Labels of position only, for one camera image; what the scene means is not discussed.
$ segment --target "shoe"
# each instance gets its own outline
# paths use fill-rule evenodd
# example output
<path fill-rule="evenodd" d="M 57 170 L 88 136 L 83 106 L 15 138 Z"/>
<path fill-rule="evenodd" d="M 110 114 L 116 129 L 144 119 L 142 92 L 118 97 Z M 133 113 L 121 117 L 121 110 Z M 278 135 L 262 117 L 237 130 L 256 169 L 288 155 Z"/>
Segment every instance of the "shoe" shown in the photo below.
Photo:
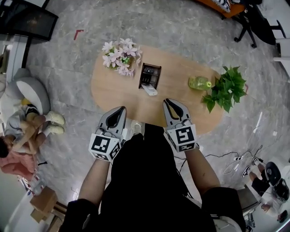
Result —
<path fill-rule="evenodd" d="M 61 126 L 49 125 L 48 127 L 46 127 L 45 130 L 49 133 L 58 134 L 58 135 L 61 135 L 64 133 L 64 129 Z"/>
<path fill-rule="evenodd" d="M 252 160 L 252 165 L 253 166 L 257 166 L 258 165 L 258 162 L 259 162 L 258 158 L 257 157 L 254 157 L 253 160 Z"/>
<path fill-rule="evenodd" d="M 47 121 L 51 121 L 52 124 L 54 122 L 56 122 L 60 125 L 63 125 L 65 123 L 64 118 L 60 114 L 57 114 L 53 111 L 50 111 L 45 117 L 46 117 Z"/>
<path fill-rule="evenodd" d="M 136 120 L 132 120 L 131 129 L 133 131 L 133 135 L 142 134 L 144 135 L 144 123 L 138 122 Z"/>
<path fill-rule="evenodd" d="M 244 172 L 242 173 L 242 178 L 244 178 L 246 175 L 249 174 L 249 171 L 250 171 L 250 166 L 247 166 L 244 170 Z"/>
<path fill-rule="evenodd" d="M 232 4 L 239 4 L 241 1 L 240 0 L 231 0 Z"/>

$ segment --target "wooden table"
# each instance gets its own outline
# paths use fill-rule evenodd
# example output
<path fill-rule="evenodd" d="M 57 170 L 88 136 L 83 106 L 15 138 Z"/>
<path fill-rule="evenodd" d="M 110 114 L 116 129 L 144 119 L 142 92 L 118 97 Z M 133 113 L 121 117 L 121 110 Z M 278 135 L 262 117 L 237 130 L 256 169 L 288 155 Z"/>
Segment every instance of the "wooden table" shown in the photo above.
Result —
<path fill-rule="evenodd" d="M 189 88 L 188 78 L 204 76 L 214 84 L 214 77 L 219 78 L 220 75 L 195 61 L 157 48 L 141 46 L 141 50 L 141 65 L 135 70 L 134 77 L 123 77 L 104 67 L 103 54 L 99 55 L 92 76 L 92 95 L 96 104 L 104 111 L 125 106 L 128 118 L 166 127 L 162 102 L 172 98 L 187 106 L 197 134 L 213 130 L 222 118 L 223 109 L 216 104 L 209 114 L 206 105 L 201 103 L 206 92 Z M 142 63 L 162 67 L 157 96 L 150 97 L 144 89 L 138 89 Z"/>

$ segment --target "glass bottle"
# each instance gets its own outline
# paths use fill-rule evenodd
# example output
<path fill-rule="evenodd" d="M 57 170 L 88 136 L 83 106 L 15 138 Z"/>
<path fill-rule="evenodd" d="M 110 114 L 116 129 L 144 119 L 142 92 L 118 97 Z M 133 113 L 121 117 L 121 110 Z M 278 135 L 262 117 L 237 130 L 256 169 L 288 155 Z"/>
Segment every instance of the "glass bottle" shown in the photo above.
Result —
<path fill-rule="evenodd" d="M 209 90 L 212 84 L 206 77 L 190 77 L 188 86 L 197 90 Z"/>

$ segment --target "gray marble floor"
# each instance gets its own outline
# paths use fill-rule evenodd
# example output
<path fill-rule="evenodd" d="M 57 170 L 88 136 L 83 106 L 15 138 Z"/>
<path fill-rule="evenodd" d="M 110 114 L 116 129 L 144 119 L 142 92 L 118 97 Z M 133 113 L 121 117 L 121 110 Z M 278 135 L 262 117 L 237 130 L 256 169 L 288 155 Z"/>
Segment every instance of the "gray marble floor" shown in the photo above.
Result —
<path fill-rule="evenodd" d="M 223 114 L 213 131 L 199 136 L 204 155 L 255 153 L 263 145 L 257 156 L 265 161 L 272 156 L 289 158 L 288 76 L 273 62 L 274 46 L 257 38 L 258 48 L 252 49 L 248 34 L 239 43 L 233 41 L 242 29 L 237 22 L 222 21 L 217 12 L 191 0 L 50 0 L 47 10 L 59 20 L 50 42 L 33 41 L 27 67 L 46 86 L 52 109 L 66 118 L 66 133 L 50 136 L 41 147 L 41 155 L 48 161 L 43 167 L 48 185 L 61 202 L 77 197 L 93 163 L 87 147 L 104 112 L 92 99 L 92 71 L 103 43 L 120 37 L 182 55 L 218 72 L 223 65 L 241 66 L 248 95 L 229 114 Z M 77 29 L 84 32 L 73 40 Z M 253 133 L 260 115 L 260 126 Z M 244 180 L 240 175 L 251 159 L 242 160 L 236 171 L 232 164 L 225 172 L 233 157 L 207 159 L 223 186 L 241 188 Z M 176 159 L 178 168 L 182 162 Z M 199 199 L 187 164 L 181 175 Z"/>

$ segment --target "hand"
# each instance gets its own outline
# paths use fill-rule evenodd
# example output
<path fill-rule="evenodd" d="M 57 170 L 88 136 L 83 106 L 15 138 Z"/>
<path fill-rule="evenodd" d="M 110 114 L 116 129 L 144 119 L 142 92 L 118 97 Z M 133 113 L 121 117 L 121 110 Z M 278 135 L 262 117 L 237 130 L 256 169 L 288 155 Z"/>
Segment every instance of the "hand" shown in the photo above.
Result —
<path fill-rule="evenodd" d="M 261 205 L 261 208 L 263 209 L 264 212 L 267 212 L 271 208 L 271 205 L 263 204 Z"/>

